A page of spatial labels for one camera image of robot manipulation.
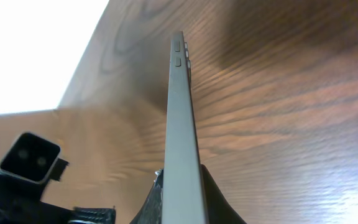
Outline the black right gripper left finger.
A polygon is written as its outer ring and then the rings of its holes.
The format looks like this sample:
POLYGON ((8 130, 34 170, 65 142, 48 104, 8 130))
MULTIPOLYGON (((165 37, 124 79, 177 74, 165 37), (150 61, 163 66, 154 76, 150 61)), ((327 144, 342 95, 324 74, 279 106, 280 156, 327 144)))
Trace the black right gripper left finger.
POLYGON ((163 169, 155 171, 156 178, 141 209, 130 224, 161 224, 163 202, 163 169))

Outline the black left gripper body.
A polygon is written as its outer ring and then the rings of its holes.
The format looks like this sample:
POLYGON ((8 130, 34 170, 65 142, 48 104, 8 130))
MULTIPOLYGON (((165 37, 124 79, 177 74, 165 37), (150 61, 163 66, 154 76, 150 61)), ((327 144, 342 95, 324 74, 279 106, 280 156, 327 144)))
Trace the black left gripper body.
POLYGON ((42 202, 45 187, 0 174, 0 224, 115 224, 115 208, 67 209, 42 202))

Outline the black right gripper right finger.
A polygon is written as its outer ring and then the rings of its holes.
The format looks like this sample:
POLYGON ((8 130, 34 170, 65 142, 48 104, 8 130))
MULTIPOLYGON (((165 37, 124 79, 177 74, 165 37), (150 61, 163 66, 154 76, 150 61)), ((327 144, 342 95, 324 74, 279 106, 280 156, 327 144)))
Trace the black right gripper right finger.
POLYGON ((247 224, 230 206, 205 165, 201 164, 204 194, 210 224, 247 224))

